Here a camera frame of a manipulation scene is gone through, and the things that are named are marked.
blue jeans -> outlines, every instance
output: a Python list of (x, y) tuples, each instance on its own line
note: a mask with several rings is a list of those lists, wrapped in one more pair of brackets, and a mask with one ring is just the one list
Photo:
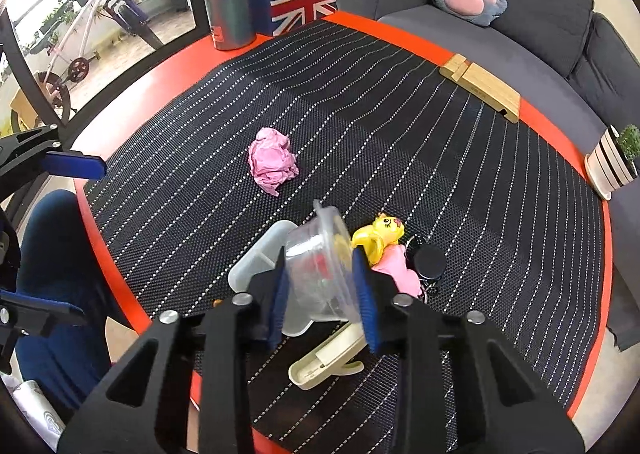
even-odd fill
[(75, 194), (57, 190), (37, 203), (21, 250), (17, 292), (74, 304), (87, 316), (86, 326), (59, 325), (48, 338), (22, 337), (16, 346), (23, 378), (37, 381), (66, 422), (111, 367), (107, 317), (129, 322), (95, 259)]

pink toy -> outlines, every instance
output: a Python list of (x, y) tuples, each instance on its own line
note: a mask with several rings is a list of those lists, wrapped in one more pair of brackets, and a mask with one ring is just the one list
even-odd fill
[(404, 244), (389, 244), (382, 253), (382, 259), (371, 267), (376, 272), (394, 278), (400, 293), (408, 293), (414, 297), (422, 295), (422, 286), (418, 274), (406, 267)]
[(255, 135), (249, 146), (249, 167), (258, 186), (272, 196), (279, 196), (276, 188), (298, 175), (289, 139), (271, 127), (263, 127)]

yellow rubber duck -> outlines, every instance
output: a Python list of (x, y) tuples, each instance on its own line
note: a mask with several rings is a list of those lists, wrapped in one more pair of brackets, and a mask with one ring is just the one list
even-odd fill
[(377, 264), (382, 258), (385, 247), (389, 244), (398, 244), (398, 239), (404, 235), (404, 225), (398, 218), (378, 214), (373, 223), (366, 227), (358, 228), (353, 233), (351, 245), (363, 246), (369, 259), (369, 265)]

black placemat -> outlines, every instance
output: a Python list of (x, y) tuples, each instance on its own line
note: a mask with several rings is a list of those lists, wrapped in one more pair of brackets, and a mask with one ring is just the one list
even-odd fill
[[(246, 149), (261, 127), (290, 136), (300, 175), (262, 192)], [(525, 124), (510, 124), (436, 66), (319, 21), (235, 58), (172, 100), (108, 160), (86, 193), (98, 228), (151, 316), (203, 312), (231, 293), (226, 274), (274, 222), (297, 224), (312, 200), (350, 231), (380, 211), (447, 253), (428, 304), (482, 310), (567, 407), (599, 319), (602, 206)], [(315, 324), (248, 361), (254, 427), (293, 453), (386, 452), (395, 357), (364, 351), (365, 370), (313, 390), (287, 369), (335, 328)], [(450, 380), (447, 357), (445, 373)], [(453, 388), (449, 448), (456, 443)]]

white bicycle frame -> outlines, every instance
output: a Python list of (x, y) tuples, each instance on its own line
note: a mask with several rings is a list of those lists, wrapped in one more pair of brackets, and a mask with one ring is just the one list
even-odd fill
[(47, 74), (44, 77), (44, 83), (45, 84), (49, 80), (49, 75), (50, 75), (50, 73), (51, 73), (51, 71), (53, 69), (53, 66), (55, 66), (56, 61), (58, 60), (58, 58), (64, 59), (64, 57), (62, 56), (62, 50), (65, 49), (65, 45), (66, 45), (67, 41), (69, 40), (69, 37), (71, 36), (71, 34), (74, 32), (74, 30), (76, 29), (76, 27), (78, 26), (78, 24), (82, 20), (82, 16), (84, 15), (84, 13), (88, 9), (91, 9), (91, 12), (89, 13), (89, 18), (87, 20), (86, 27), (84, 28), (84, 34), (82, 35), (82, 43), (80, 44), (80, 51), (79, 51), (78, 56), (81, 57), (82, 55), (84, 55), (84, 49), (86, 47), (87, 41), (89, 40), (89, 32), (91, 30), (92, 20), (94, 20), (95, 12), (98, 10), (98, 6), (100, 6), (100, 2), (101, 1), (102, 0), (89, 0), (89, 1), (87, 1), (87, 3), (78, 12), (78, 15), (76, 16), (74, 21), (71, 23), (71, 26), (69, 27), (69, 29), (66, 30), (66, 33), (62, 37), (62, 40), (60, 41), (59, 46), (57, 46), (57, 47), (55, 47), (53, 49), (53, 58), (51, 59), (51, 62), (49, 63), (49, 67), (47, 68)]

